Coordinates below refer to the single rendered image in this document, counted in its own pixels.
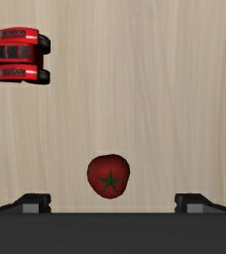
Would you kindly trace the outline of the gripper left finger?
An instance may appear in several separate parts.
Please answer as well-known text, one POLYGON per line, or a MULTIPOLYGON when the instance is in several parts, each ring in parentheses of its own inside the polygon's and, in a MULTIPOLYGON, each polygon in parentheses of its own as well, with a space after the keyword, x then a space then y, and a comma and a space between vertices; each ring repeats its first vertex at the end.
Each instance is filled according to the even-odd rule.
POLYGON ((49 193, 25 193, 13 203, 0 206, 0 213, 51 213, 49 193))

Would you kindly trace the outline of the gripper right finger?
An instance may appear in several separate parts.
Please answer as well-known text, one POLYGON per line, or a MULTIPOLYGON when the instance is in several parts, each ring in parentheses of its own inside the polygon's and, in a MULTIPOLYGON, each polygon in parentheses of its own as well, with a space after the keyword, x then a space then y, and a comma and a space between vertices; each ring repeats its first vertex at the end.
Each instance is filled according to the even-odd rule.
POLYGON ((174 202, 176 213, 226 213, 226 206, 213 203, 201 193, 177 193, 174 202))

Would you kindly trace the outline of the red tomato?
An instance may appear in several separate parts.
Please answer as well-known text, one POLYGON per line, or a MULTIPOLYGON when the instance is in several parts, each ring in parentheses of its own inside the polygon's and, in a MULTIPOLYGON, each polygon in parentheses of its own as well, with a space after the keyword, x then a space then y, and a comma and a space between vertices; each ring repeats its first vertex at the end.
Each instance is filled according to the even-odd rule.
POLYGON ((108 199, 123 194, 129 177, 129 163, 115 154, 94 158, 87 169, 87 180, 92 189, 101 197, 108 199))

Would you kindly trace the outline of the red toy car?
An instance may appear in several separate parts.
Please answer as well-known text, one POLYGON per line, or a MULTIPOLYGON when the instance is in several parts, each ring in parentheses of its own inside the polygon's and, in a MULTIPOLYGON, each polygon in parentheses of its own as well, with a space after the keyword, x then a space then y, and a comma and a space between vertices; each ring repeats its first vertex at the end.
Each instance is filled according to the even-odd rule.
POLYGON ((38 29, 1 29, 0 82, 49 84, 51 73, 44 69, 44 56, 50 52, 51 40, 38 29))

